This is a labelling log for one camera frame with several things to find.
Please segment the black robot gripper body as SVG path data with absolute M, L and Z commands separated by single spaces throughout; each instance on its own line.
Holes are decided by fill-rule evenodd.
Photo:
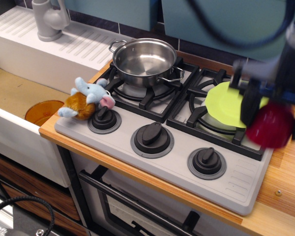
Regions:
M 285 76 L 284 85 L 276 81 L 279 75 L 279 61 L 280 59 L 270 59 L 266 62 L 235 60 L 230 87 L 244 94 L 250 85 L 255 84 L 256 94 L 295 105 L 295 87 L 292 87 L 292 80 Z

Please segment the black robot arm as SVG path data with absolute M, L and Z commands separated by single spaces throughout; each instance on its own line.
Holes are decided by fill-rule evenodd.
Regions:
M 286 12 L 295 16 L 295 1 L 287 1 Z M 286 42 L 280 57 L 269 62 L 237 60 L 233 64 L 231 87 L 243 89 L 241 121 L 247 131 L 254 131 L 262 119 L 259 102 L 262 96 L 278 104 L 295 104 L 295 20 L 286 27 Z M 295 140 L 295 121 L 292 129 Z

